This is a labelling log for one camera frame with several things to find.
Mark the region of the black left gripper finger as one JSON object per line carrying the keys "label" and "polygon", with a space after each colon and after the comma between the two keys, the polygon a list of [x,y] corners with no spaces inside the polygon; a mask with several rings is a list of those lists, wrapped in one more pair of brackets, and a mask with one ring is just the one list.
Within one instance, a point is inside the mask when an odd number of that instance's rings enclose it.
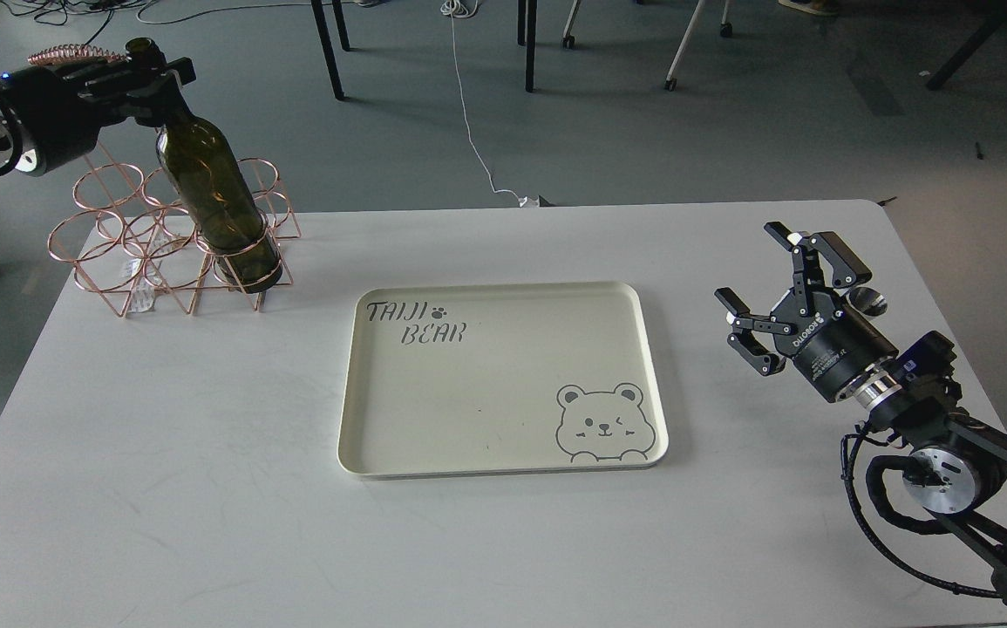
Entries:
{"label": "black left gripper finger", "polygon": [[165,83],[185,85],[196,80],[191,58],[179,58],[158,68],[128,61],[127,76],[108,82],[90,82],[78,86],[78,96],[102,125],[113,125],[126,119],[136,119],[141,125],[163,123]]}
{"label": "black left gripper finger", "polygon": [[127,76],[129,68],[128,61],[125,59],[84,58],[63,64],[62,78],[69,84],[108,82],[108,80]]}

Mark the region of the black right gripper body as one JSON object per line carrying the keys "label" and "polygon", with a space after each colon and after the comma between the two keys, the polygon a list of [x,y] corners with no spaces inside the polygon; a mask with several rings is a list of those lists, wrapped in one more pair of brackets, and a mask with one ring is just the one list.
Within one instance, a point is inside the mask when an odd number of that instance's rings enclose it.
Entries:
{"label": "black right gripper body", "polygon": [[896,357],[899,350],[853,306],[830,290],[811,290],[807,306],[792,291],[770,311],[793,334],[774,337],[775,347],[789,358],[815,391],[829,403],[871,365]]}

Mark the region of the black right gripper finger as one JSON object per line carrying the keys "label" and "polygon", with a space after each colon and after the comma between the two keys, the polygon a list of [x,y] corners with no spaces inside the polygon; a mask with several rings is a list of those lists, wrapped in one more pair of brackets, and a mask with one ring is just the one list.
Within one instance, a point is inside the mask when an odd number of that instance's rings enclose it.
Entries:
{"label": "black right gripper finger", "polygon": [[761,375],[773,375],[785,370],[786,358],[767,350],[755,338],[755,333],[792,335],[795,325],[751,314],[749,306],[730,287],[715,290],[715,298],[729,311],[727,318],[731,326],[731,332],[727,335],[729,345]]}
{"label": "black right gripper finger", "polygon": [[793,254],[792,294],[800,311],[814,309],[815,295],[840,301],[847,290],[873,278],[870,268],[833,231],[806,234],[768,222],[765,232]]}

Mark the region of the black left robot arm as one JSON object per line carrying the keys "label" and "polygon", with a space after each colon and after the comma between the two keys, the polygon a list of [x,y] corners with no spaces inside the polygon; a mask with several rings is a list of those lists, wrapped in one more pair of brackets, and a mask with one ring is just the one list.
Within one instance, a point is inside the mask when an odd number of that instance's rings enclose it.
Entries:
{"label": "black left robot arm", "polygon": [[192,60],[167,60],[148,38],[123,52],[58,44],[32,53],[25,67],[0,72],[0,176],[48,174],[91,154],[102,128],[126,119],[159,125],[166,78],[192,83]]}

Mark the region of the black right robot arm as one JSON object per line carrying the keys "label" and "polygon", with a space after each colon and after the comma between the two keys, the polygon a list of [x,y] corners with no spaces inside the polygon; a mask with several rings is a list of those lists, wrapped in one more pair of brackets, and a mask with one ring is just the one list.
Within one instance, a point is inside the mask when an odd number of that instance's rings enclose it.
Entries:
{"label": "black right robot arm", "polygon": [[[954,381],[953,342],[932,331],[901,352],[874,327],[885,298],[870,290],[869,267],[834,232],[793,232],[768,222],[786,248],[793,283],[764,317],[723,287],[727,342],[759,374],[795,370],[834,403],[854,399],[868,419],[840,445],[841,477],[865,537],[910,576],[957,595],[996,597],[1007,605],[1007,432],[970,417]],[[878,454],[865,473],[868,497],[883,521],[919,536],[953,534],[992,569],[990,589],[966,587],[919,571],[887,548],[863,516],[854,488],[862,444],[890,432],[906,454]]]}

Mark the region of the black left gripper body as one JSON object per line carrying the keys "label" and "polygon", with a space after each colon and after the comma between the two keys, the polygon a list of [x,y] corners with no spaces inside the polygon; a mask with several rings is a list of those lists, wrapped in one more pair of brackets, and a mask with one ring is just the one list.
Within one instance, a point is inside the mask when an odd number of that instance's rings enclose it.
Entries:
{"label": "black left gripper body", "polygon": [[62,66],[28,66],[0,76],[1,94],[22,127],[21,158],[14,167],[41,176],[89,154],[102,125],[62,78]]}

